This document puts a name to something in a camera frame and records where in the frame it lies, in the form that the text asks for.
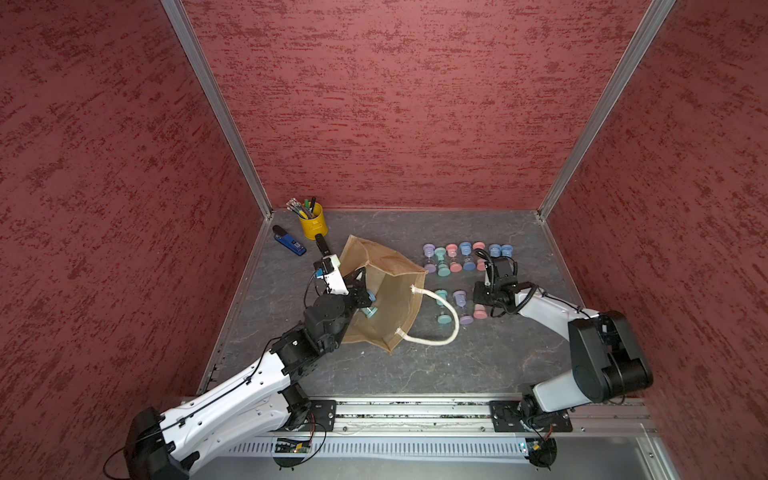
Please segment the purple sand timer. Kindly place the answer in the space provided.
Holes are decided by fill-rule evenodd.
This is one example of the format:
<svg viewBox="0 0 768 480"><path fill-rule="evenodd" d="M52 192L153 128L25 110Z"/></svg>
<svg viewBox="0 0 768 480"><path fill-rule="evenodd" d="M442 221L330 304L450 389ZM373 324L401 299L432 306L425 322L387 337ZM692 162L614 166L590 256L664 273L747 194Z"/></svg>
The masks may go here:
<svg viewBox="0 0 768 480"><path fill-rule="evenodd" d="M452 294L453 300L456 305L457 312L459 314L459 322L461 325L469 325L474 321L472 311L469 308L467 294L464 290L456 290Z"/></svg>
<svg viewBox="0 0 768 480"><path fill-rule="evenodd" d="M431 243L427 243L423 245L423 268L428 273L435 273L437 270L436 264L435 264L435 245Z"/></svg>

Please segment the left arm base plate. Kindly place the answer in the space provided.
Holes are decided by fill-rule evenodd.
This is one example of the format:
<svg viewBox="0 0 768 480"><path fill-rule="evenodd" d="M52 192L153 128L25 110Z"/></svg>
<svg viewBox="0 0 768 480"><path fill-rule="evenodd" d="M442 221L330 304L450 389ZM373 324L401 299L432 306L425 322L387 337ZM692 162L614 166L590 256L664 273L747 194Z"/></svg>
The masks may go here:
<svg viewBox="0 0 768 480"><path fill-rule="evenodd" d="M335 427L338 402L329 399L311 399L307 413L292 431L301 433L332 432Z"/></svg>

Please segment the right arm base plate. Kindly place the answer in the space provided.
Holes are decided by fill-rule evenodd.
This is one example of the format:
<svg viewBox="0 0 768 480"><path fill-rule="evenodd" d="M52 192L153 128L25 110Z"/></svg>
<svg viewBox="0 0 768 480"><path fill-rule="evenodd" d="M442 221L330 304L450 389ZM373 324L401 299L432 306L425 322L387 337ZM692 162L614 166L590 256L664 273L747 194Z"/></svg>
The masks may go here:
<svg viewBox="0 0 768 480"><path fill-rule="evenodd" d="M488 403L496 433L530 433L533 435L569 433L573 431L566 410L544 412L528 400L495 400Z"/></svg>

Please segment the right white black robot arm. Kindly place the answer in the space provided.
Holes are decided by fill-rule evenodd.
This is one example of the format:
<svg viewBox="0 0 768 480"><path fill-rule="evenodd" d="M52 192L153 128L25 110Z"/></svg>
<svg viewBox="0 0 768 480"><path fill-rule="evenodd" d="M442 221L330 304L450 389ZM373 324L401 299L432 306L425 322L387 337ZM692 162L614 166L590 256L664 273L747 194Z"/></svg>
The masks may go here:
<svg viewBox="0 0 768 480"><path fill-rule="evenodd" d="M498 413L498 419L539 433L572 408L625 398L653 384L651 367L629 321L617 311L578 307L530 282L498 286L478 281L473 301L495 312L534 320L569 345L570 369L526 387L513 412Z"/></svg>

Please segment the pink sand timer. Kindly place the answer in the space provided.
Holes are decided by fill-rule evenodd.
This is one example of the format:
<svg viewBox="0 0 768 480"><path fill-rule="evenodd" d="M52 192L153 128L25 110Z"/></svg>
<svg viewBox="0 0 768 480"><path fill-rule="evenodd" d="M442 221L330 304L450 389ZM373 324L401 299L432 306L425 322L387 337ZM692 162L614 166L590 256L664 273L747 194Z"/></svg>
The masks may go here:
<svg viewBox="0 0 768 480"><path fill-rule="evenodd" d="M484 305L481 304L475 304L474 305L474 311L473 311L473 318L475 320L483 320L488 317L488 313L486 311L486 308Z"/></svg>
<svg viewBox="0 0 768 480"><path fill-rule="evenodd" d="M483 242L475 242L472 245L473 255L476 257L476 267L479 271L485 271L487 268L488 254L485 247Z"/></svg>
<svg viewBox="0 0 768 480"><path fill-rule="evenodd" d="M456 244L448 244L446 247L446 254L449 259L449 270L452 273L458 273L463 270L463 265L459 259L459 248Z"/></svg>

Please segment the green sand timer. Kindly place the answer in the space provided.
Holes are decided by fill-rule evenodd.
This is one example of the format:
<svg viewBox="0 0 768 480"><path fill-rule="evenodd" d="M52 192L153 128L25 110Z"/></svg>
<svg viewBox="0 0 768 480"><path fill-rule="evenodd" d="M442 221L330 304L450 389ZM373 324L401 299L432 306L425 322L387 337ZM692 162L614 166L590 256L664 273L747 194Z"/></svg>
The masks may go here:
<svg viewBox="0 0 768 480"><path fill-rule="evenodd" d="M438 306L437 322L441 325L451 324L453 322L453 315L450 312L450 309L446 306L446 301L448 300L447 291L439 289L435 291L435 294L441 298L440 301L436 302Z"/></svg>
<svg viewBox="0 0 768 480"><path fill-rule="evenodd" d="M446 277L451 274L447 250L444 247L437 247L434 250L436 259L436 273L440 277Z"/></svg>

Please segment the blue sand timer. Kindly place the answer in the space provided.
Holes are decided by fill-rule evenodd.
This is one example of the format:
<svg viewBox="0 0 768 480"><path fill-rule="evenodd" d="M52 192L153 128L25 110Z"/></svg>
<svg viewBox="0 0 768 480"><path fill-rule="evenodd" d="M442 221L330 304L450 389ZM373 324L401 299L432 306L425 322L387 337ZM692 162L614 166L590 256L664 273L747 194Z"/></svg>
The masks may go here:
<svg viewBox="0 0 768 480"><path fill-rule="evenodd" d="M462 257L462 268L464 271L473 271L476 269L476 263L473 259L472 244L468 241L459 244L459 250Z"/></svg>
<svg viewBox="0 0 768 480"><path fill-rule="evenodd" d="M502 248L499 244L491 244L488 247L488 252L492 259L500 258L502 256Z"/></svg>
<svg viewBox="0 0 768 480"><path fill-rule="evenodd" d="M513 258L513 252L514 247L510 244L505 244L501 246L501 256L504 258L512 259Z"/></svg>

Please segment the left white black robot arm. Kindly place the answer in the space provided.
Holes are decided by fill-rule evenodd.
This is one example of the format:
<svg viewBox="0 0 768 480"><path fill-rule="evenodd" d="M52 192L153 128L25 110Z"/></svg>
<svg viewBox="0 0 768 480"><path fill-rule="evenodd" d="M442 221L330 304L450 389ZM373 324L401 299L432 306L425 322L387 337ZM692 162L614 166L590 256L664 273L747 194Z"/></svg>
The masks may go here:
<svg viewBox="0 0 768 480"><path fill-rule="evenodd" d="M301 322L218 387L165 412L150 407L136 415L122 450L129 478L188 479L249 437L308 422L312 403L300 379L341 345L353 315L372 304L364 282L347 290L319 296Z"/></svg>

